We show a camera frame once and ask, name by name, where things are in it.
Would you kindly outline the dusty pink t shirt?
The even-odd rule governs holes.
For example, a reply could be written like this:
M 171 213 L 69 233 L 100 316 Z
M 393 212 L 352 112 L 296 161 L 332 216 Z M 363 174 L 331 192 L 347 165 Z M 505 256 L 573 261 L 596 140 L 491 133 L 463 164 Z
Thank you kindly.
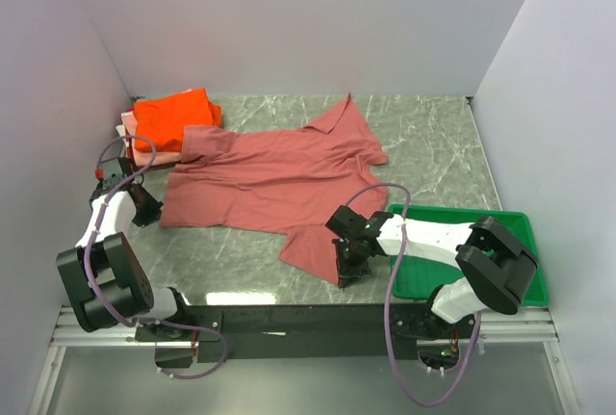
M 342 286 L 325 225 L 347 201 L 365 216 L 385 207 L 388 193 L 372 167 L 387 162 L 351 97 L 292 130 L 190 126 L 168 176 L 161 225 L 282 234 L 281 261 Z

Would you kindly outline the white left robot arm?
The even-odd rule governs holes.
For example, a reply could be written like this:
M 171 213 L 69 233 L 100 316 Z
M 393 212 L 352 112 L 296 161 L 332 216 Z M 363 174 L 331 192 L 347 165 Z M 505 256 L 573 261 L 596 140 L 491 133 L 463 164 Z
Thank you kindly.
M 179 340 L 193 326 L 184 299 L 172 287 L 151 286 L 126 237 L 130 226 L 145 227 L 162 215 L 163 203 L 134 176 L 138 171 L 126 157 L 97 166 L 86 232 L 74 248 L 57 256 L 56 265 L 69 304 L 86 332 L 144 321 Z

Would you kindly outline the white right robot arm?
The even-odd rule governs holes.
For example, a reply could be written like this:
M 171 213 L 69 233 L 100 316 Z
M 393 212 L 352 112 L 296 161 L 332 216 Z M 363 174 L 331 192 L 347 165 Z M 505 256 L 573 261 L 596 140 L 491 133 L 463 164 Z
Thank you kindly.
M 517 314 L 539 270 L 534 252 L 491 216 L 453 223 L 377 211 L 367 219 L 342 205 L 326 227 L 337 236 L 341 279 L 366 275 L 365 265 L 376 255 L 419 257 L 461 272 L 426 301 L 423 328 L 435 337 L 486 309 Z

